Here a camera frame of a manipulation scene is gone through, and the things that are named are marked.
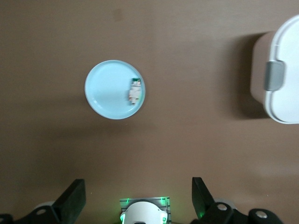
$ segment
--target gray latch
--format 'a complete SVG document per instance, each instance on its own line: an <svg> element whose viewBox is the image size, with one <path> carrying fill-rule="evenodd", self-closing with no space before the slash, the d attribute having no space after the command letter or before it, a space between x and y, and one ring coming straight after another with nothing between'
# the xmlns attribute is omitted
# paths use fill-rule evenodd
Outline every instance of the gray latch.
<svg viewBox="0 0 299 224"><path fill-rule="evenodd" d="M264 89L266 91L279 90L284 82L284 73L284 62L267 62Z"/></svg>

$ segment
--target toy figure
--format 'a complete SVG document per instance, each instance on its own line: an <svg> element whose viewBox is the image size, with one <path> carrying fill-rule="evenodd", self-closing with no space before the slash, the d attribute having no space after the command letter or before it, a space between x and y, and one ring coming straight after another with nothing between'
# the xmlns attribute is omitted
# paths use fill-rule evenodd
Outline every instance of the toy figure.
<svg viewBox="0 0 299 224"><path fill-rule="evenodd" d="M131 90L129 91L129 100L132 105L136 104L141 96L141 80L139 78L133 78L131 84Z"/></svg>

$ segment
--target black bracket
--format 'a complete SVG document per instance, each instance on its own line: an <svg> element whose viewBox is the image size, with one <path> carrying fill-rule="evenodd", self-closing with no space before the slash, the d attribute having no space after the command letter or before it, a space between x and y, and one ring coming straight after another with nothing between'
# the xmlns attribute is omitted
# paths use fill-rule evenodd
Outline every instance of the black bracket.
<svg viewBox="0 0 299 224"><path fill-rule="evenodd" d="M198 219L191 224L283 224L266 209L252 209L246 216L226 203L216 203L200 177L192 178L192 202Z"/></svg>
<svg viewBox="0 0 299 224"><path fill-rule="evenodd" d="M52 205L38 207L15 221L9 214L0 214L0 224L74 224L85 203L85 182L77 179Z"/></svg>

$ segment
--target screw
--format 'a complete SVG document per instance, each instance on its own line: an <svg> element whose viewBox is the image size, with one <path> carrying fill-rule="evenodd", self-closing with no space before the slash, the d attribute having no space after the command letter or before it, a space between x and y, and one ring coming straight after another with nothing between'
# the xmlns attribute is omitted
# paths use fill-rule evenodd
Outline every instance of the screw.
<svg viewBox="0 0 299 224"><path fill-rule="evenodd" d="M224 204L218 204L217 207L221 211L226 211L228 209Z"/></svg>
<svg viewBox="0 0 299 224"><path fill-rule="evenodd" d="M258 217L260 217L260 218L267 218L267 217L268 217L267 214L264 213L263 211L257 211L257 212L256 212L256 215L257 215Z"/></svg>

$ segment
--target white plate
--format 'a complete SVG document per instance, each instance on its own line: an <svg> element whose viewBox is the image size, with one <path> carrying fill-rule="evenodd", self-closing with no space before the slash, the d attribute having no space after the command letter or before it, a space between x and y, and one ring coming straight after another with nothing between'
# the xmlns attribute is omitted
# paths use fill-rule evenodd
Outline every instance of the white plate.
<svg viewBox="0 0 299 224"><path fill-rule="evenodd" d="M141 79L142 96L135 105L128 99L132 78ZM96 65L85 81L89 105L101 116L124 119L135 114L145 98L145 85L140 73L130 64L110 60Z"/></svg>

